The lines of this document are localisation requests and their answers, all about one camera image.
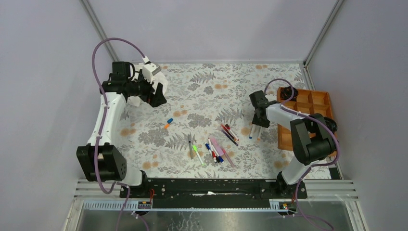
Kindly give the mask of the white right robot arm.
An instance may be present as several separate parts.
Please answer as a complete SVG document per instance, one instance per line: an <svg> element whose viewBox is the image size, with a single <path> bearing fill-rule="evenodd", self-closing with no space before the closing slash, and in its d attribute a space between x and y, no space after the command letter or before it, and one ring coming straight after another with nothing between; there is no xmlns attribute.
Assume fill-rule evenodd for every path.
<svg viewBox="0 0 408 231"><path fill-rule="evenodd" d="M276 185L278 196L288 198L295 192L294 184L304 178L312 167L337 151L339 142L319 113L304 114L278 101L269 101L261 90L250 94L249 98L255 109L253 125L269 128L271 123L276 123L291 132L294 157L279 173L280 182Z"/></svg>

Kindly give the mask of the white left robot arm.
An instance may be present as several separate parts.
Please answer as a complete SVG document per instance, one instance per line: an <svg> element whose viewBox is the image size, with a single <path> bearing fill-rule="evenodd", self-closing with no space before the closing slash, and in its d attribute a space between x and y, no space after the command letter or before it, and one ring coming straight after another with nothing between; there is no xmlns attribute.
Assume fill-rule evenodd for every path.
<svg viewBox="0 0 408 231"><path fill-rule="evenodd" d="M151 107L165 104L168 82L158 64L150 61L134 65L130 62L113 62L112 72L102 83L101 104L91 137L85 146L76 151L79 164L88 181L119 181L131 186L138 198L149 193L143 181L143 171L131 169L126 158L116 146L116 130L125 117L127 104L139 105L141 101Z"/></svg>

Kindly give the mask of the pink highlighter pen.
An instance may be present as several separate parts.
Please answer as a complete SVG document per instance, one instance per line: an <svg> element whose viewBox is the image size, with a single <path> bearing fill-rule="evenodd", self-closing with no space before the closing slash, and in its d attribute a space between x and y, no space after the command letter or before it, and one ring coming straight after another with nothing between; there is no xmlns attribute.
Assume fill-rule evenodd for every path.
<svg viewBox="0 0 408 231"><path fill-rule="evenodd" d="M222 148L221 148L221 146L218 144L217 140L216 140L214 137L212 137L212 136L210 136L209 139L210 139L210 141L211 141L211 144L214 146L215 150L217 151L217 153L218 153L220 156L223 156L223 155L224 155L224 152L222 151Z"/></svg>

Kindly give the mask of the orange capped marker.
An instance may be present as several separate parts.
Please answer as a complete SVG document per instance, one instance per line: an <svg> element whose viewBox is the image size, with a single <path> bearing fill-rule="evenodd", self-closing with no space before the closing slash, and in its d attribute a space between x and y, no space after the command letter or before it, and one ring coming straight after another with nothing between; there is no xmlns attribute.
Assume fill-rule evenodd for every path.
<svg viewBox="0 0 408 231"><path fill-rule="evenodd" d="M256 125L252 124L250 134L249 134L249 139L252 139L254 137L255 130L256 130Z"/></svg>

